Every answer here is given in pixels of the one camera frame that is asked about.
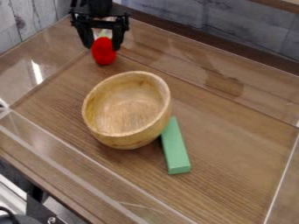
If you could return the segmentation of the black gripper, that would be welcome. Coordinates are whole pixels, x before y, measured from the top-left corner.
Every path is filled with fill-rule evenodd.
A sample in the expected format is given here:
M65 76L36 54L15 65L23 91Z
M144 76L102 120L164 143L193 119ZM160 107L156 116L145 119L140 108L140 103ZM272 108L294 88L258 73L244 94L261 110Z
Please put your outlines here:
M92 15L86 8L72 8L69 10L70 25L77 29L78 37L82 45L89 49L92 47L94 37L90 28L112 30L116 25L120 28L112 30L112 45L117 51L124 41L124 32L129 30L130 14L118 9L112 8L104 16Z

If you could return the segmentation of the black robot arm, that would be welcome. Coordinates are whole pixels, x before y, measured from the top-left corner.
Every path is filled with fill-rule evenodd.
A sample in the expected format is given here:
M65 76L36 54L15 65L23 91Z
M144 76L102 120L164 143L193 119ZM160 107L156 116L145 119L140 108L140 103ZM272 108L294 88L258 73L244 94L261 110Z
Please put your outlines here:
M89 49L94 42L93 28L112 31L112 48L120 49L129 30L129 13L112 4L112 0L70 0L70 25L82 45Z

